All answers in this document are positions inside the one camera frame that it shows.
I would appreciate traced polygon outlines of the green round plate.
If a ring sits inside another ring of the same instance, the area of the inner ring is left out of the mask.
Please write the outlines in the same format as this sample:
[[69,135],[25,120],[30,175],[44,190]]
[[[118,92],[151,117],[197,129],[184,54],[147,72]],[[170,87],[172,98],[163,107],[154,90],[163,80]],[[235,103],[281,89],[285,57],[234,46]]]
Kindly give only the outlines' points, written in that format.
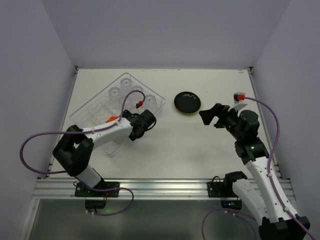
[[182,116],[187,116],[187,117],[190,117],[190,116],[195,116],[197,114],[199,114],[199,111],[196,111],[196,112],[193,112],[193,113],[185,113],[185,112],[181,112],[181,111],[177,111],[180,115]]

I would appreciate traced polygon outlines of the black round plate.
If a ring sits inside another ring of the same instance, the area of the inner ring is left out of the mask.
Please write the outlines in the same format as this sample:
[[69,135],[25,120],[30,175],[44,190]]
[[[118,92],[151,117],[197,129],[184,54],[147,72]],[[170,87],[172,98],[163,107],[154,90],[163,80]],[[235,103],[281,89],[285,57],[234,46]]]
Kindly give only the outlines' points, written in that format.
[[177,111],[191,114],[199,111],[202,103],[195,93],[183,91],[175,96],[173,104]]

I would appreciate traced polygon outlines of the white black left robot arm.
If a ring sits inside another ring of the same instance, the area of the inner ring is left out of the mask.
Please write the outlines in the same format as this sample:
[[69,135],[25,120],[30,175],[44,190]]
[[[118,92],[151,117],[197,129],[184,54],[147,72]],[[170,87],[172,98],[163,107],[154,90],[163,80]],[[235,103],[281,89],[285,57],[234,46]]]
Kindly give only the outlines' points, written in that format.
[[81,181],[86,188],[104,190],[107,188],[106,182],[89,164],[92,152],[115,140],[140,139],[156,122],[156,117],[149,110],[142,113],[125,110],[120,117],[91,128],[72,125],[63,134],[52,155],[69,176]]

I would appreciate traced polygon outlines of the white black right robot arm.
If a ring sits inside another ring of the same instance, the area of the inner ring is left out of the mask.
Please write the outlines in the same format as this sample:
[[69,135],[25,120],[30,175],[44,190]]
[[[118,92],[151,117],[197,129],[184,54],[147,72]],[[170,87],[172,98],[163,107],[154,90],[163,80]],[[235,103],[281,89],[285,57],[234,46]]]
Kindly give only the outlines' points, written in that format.
[[235,151],[252,175],[258,191],[250,185],[242,171],[227,173],[223,179],[227,193],[239,197],[258,223],[262,240],[302,240],[310,228],[307,217],[300,216],[288,200],[279,183],[269,153],[258,137],[259,116],[245,110],[243,104],[234,107],[215,104],[199,112],[204,125],[214,124],[226,129],[235,138]]

